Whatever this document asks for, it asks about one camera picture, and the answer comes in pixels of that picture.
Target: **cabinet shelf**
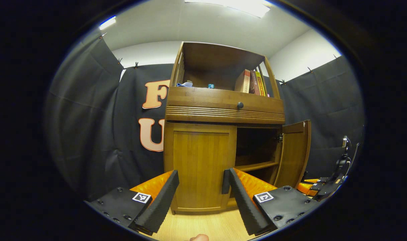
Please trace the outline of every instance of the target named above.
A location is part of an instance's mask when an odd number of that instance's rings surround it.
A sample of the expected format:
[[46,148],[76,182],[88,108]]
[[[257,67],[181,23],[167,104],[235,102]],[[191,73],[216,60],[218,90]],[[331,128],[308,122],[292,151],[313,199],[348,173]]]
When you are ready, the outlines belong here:
[[256,163],[256,164],[251,164],[251,165],[243,165],[243,166],[236,166],[234,168],[240,170],[240,171],[254,171],[270,166],[275,166],[278,165],[279,163],[269,161],[269,162],[263,162],[263,163]]

